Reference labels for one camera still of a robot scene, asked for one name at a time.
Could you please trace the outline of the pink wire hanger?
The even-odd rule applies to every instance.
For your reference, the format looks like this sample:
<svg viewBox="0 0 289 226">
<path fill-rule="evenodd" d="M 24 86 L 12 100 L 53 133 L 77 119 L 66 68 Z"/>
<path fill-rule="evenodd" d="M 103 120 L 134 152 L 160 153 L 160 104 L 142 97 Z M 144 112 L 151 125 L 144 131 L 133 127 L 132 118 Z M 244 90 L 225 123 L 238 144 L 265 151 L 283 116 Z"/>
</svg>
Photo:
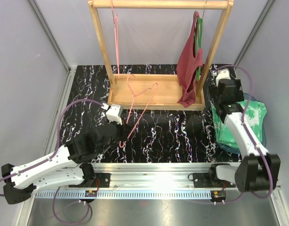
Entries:
<svg viewBox="0 0 289 226">
<path fill-rule="evenodd" d="M 131 94 L 132 94 L 132 103 L 131 103 L 131 106 L 130 106 L 130 109 L 129 109 L 129 113 L 128 113 L 128 117 L 127 117 L 127 120 L 125 121 L 126 123 L 129 122 L 129 119 L 131 117 L 131 114 L 132 114 L 132 110 L 135 108 L 135 107 L 138 107 L 139 109 L 142 109 L 142 113 L 140 114 L 140 116 L 138 117 L 137 121 L 135 122 L 133 128 L 130 130 L 129 134 L 127 135 L 126 137 L 126 140 L 125 141 L 120 141 L 119 142 L 119 147 L 120 148 L 124 148 L 127 141 L 131 138 L 133 132 L 136 130 L 136 128 L 138 127 L 138 124 L 140 122 L 140 120 L 142 119 L 145 111 L 147 110 L 148 106 L 150 105 L 154 95 L 156 94 L 156 91 L 158 89 L 158 83 L 157 82 L 154 82 L 150 87 L 147 87 L 146 89 L 144 89 L 143 91 L 139 92 L 138 94 L 136 94 L 133 90 L 133 88 L 130 86 L 130 77 L 133 77 L 134 79 L 136 79 L 136 76 L 134 74 L 129 74 L 127 75 L 127 79 L 126 79 L 126 84 L 127 84 L 127 87 L 128 89 L 130 90 Z M 144 103 L 138 103 L 136 102 L 137 98 L 141 95 L 144 95 L 147 91 L 149 90 L 152 90 L 153 88 L 156 88 L 154 91 L 153 91 L 153 94 L 151 95 L 151 97 L 148 99 L 147 103 L 144 104 Z"/>
<path fill-rule="evenodd" d="M 113 0 L 111 0 L 111 10 L 112 10 L 112 17 L 113 17 L 113 24 L 114 24 L 117 75 L 118 75 L 118 78 L 120 78 L 120 68 L 119 68 L 119 41 L 118 41 L 118 14 L 115 14 L 115 13 L 114 13 Z"/>
</svg>

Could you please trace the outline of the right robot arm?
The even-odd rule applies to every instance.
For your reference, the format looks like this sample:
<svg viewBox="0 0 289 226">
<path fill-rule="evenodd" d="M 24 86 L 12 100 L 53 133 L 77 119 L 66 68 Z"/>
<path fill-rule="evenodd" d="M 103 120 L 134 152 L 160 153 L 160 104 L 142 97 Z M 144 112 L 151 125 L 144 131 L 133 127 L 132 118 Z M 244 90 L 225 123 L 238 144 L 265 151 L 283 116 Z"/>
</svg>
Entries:
<svg viewBox="0 0 289 226">
<path fill-rule="evenodd" d="M 244 100 L 239 79 L 220 79 L 209 91 L 215 102 L 216 114 L 230 130 L 242 161 L 234 167 L 219 163 L 207 175 L 211 186 L 219 186 L 223 181 L 233 183 L 240 192 L 272 191 L 276 188 L 281 160 L 270 154 L 259 142 L 245 119 L 245 109 L 239 104 Z"/>
</svg>

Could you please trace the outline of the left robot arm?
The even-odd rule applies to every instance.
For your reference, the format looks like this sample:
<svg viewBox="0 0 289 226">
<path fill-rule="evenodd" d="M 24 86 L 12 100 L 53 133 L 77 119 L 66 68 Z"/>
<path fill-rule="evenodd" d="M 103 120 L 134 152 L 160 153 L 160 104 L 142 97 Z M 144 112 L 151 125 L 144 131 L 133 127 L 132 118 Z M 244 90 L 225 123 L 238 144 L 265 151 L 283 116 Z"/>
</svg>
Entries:
<svg viewBox="0 0 289 226">
<path fill-rule="evenodd" d="M 1 172 L 6 202 L 18 204 L 38 192 L 62 186 L 91 187 L 97 178 L 92 160 L 119 142 L 126 141 L 131 130 L 129 124 L 107 123 L 77 135 L 55 153 L 33 162 L 21 166 L 3 165 Z"/>
</svg>

